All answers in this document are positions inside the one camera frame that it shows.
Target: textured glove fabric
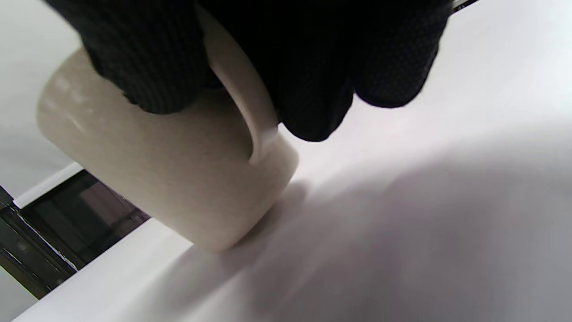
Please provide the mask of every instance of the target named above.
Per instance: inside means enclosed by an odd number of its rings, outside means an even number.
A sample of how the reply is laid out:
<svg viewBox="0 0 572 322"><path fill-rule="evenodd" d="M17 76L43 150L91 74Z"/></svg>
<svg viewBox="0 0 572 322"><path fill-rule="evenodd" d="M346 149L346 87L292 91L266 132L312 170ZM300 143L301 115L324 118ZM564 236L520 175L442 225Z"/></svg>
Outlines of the textured glove fabric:
<svg viewBox="0 0 572 322"><path fill-rule="evenodd" d="M46 0L78 30L96 71L151 113L219 85L190 0ZM296 136L326 139L354 92L400 107L421 90L452 0L204 0L265 82Z"/></svg>

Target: gloved hand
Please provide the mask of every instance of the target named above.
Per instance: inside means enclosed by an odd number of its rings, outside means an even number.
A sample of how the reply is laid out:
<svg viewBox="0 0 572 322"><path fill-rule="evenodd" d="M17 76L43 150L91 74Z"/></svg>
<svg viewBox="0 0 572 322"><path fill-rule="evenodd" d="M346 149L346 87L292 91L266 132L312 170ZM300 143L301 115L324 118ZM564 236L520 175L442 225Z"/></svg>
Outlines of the gloved hand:
<svg viewBox="0 0 572 322"><path fill-rule="evenodd" d="M192 0L46 0L76 28L98 73L151 113L220 85ZM204 0L260 73L296 136L326 139L356 92L400 107L421 90L452 0Z"/></svg>

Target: white wall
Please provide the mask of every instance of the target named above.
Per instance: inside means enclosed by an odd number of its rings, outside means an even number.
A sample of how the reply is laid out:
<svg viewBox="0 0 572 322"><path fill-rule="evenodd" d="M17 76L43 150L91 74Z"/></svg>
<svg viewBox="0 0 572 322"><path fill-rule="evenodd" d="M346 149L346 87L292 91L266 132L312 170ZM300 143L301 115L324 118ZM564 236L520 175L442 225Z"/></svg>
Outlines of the white wall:
<svg viewBox="0 0 572 322"><path fill-rule="evenodd" d="M10 322L38 300L0 267L0 322Z"/></svg>
<svg viewBox="0 0 572 322"><path fill-rule="evenodd" d="M40 0L2 0L0 39L0 185L17 198L71 163L42 137L34 110L44 83L80 43Z"/></svg>

